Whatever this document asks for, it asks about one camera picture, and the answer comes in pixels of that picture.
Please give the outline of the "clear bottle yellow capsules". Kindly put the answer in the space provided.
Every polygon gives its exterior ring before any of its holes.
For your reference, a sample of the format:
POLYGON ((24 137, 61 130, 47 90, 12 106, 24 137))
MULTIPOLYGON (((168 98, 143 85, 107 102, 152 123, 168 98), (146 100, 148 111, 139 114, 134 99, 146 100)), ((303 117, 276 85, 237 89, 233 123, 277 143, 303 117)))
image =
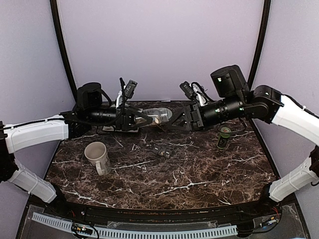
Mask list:
POLYGON ((172 111, 168 108, 143 109, 142 113, 152 118, 152 122, 147 124, 147 126, 165 124, 172 117, 172 111))

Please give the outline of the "clear weekly pill organizer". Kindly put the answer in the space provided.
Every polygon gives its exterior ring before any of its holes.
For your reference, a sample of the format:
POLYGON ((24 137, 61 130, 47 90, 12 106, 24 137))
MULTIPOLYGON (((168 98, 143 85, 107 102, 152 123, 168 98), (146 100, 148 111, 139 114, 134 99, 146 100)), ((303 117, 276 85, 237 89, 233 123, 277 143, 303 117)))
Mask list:
POLYGON ((153 148, 153 153, 164 158, 170 158, 172 155, 172 149, 166 146, 155 145, 153 148))

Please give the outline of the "green lid pill bottle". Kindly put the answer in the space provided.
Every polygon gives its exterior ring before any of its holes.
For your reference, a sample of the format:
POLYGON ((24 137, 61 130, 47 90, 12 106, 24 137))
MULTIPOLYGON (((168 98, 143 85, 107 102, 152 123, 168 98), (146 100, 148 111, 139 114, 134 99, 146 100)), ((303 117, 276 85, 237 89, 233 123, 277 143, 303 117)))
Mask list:
POLYGON ((228 127, 222 127, 219 130, 219 138, 217 142, 217 147, 219 149, 224 149, 227 146, 228 140, 230 138, 231 130, 228 127))

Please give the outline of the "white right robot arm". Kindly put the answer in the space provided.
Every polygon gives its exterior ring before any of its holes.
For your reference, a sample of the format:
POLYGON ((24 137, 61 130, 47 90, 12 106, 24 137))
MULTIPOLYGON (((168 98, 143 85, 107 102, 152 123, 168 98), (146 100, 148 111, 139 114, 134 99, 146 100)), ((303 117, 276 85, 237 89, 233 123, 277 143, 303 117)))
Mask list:
POLYGON ((226 66, 211 73, 219 101, 201 106, 193 101, 166 123, 169 129, 202 131, 232 119, 259 119, 291 130, 315 144, 309 157, 283 178, 264 186, 254 211, 265 216, 288 195, 319 178, 319 117, 291 96, 266 85, 254 90, 238 65, 226 66))

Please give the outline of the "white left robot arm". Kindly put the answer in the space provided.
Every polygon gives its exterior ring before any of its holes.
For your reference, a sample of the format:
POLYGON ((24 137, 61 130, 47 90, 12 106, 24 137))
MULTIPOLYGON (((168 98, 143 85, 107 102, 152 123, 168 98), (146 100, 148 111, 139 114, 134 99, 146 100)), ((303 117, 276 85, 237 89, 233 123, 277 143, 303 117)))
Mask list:
POLYGON ((63 201, 57 187, 41 179, 24 167, 14 153, 34 145, 74 139, 83 136, 93 126, 110 126, 121 131, 139 129, 152 123, 152 117, 126 105, 137 86, 130 80, 120 81, 121 90, 115 102, 102 90, 100 83, 92 82, 77 90, 77 101, 71 111, 46 119, 21 124, 0 125, 0 180, 10 182, 27 193, 35 195, 59 217, 70 213, 70 205, 63 201))

